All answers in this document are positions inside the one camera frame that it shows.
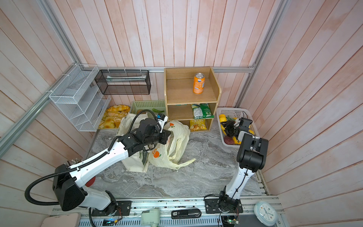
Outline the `cream canvas tote bag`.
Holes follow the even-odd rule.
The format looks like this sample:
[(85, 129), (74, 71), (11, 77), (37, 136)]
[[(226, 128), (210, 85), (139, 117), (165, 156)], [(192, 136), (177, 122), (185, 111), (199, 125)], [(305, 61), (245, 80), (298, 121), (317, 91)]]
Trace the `cream canvas tote bag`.
[(146, 118), (149, 118), (147, 112), (140, 115), (130, 113), (121, 120), (118, 128), (117, 135), (121, 136), (120, 140), (125, 145), (126, 154), (128, 155), (122, 163), (130, 172), (145, 173), (148, 169), (148, 148), (137, 148), (137, 140), (134, 137), (141, 120)]

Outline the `red dragon fruit toy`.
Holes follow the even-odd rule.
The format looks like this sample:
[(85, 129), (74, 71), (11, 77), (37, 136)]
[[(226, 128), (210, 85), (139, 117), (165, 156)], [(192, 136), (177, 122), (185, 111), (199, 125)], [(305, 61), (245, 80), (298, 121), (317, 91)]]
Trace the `red dragon fruit toy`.
[(224, 137), (224, 143), (227, 144), (227, 145), (234, 145), (235, 144), (233, 138), (228, 137), (228, 136)]

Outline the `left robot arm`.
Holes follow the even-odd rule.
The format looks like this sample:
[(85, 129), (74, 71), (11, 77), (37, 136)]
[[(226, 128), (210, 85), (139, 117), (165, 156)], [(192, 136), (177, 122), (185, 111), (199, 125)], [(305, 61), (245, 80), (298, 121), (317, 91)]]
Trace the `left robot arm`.
[[(92, 178), (134, 154), (153, 150), (157, 144), (165, 145), (171, 131), (165, 130), (168, 117), (162, 113), (151, 113), (151, 118), (140, 121), (138, 128), (129, 128), (126, 134), (113, 138), (110, 146), (96, 155), (77, 164), (65, 164), (56, 168), (53, 174), (32, 182), (25, 190), (25, 199), (39, 206), (60, 205), (62, 211), (70, 211), (77, 207), (98, 210), (105, 215), (113, 215), (118, 211), (118, 202), (109, 191), (98, 191), (86, 186)], [(31, 197), (30, 192), (37, 184), (53, 179), (53, 192), (57, 202), (38, 201)]]

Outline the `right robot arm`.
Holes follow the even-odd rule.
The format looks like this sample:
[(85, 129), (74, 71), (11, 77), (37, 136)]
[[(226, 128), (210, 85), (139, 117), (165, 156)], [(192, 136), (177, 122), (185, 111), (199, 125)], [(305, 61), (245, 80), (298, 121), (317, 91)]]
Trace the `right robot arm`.
[(236, 162), (238, 167), (232, 180), (220, 192), (218, 206), (222, 212), (238, 209), (243, 188), (250, 177), (265, 166), (268, 152), (268, 140), (250, 133), (250, 125), (253, 120), (239, 118), (221, 122), (222, 131), (233, 142), (240, 144)]

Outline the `yellow plastic grocery bag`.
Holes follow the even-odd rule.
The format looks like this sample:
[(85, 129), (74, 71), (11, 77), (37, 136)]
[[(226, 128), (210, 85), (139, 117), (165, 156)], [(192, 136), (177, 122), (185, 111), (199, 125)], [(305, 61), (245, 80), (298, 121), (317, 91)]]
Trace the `yellow plastic grocery bag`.
[(190, 159), (184, 163), (179, 162), (189, 142), (191, 133), (189, 127), (177, 120), (172, 120), (164, 128), (172, 133), (165, 145), (158, 144), (150, 152), (148, 156), (149, 163), (156, 167), (179, 170), (181, 167), (195, 162), (196, 159)]

